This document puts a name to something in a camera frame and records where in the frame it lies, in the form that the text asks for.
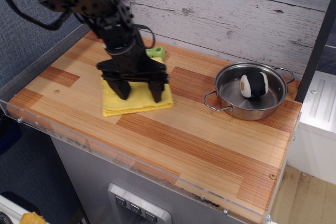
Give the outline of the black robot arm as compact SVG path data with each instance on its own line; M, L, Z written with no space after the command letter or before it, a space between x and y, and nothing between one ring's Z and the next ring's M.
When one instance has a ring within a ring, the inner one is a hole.
M102 39L110 59L97 64L103 79L123 100L130 94L130 82L147 83L155 102L160 102L169 82L166 66L147 56L140 29L132 22L130 8L122 0L38 0L54 12L79 14Z

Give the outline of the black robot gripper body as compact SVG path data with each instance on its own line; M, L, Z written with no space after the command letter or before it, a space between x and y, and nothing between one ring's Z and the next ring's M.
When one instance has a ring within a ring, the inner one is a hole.
M146 54L139 29L150 30L144 25L134 25L132 33L103 34L106 52L110 60L97 64L103 79L111 87L118 87L131 82L169 83L166 66L153 60Z

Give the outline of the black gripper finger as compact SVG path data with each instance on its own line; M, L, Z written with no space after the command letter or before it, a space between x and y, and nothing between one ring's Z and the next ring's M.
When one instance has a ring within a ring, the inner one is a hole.
M162 100L161 95L164 91L164 83L163 82L149 82L149 89L151 91L152 97L156 103Z
M125 80L107 80L110 88L118 95L122 100L126 100L131 92L131 86Z

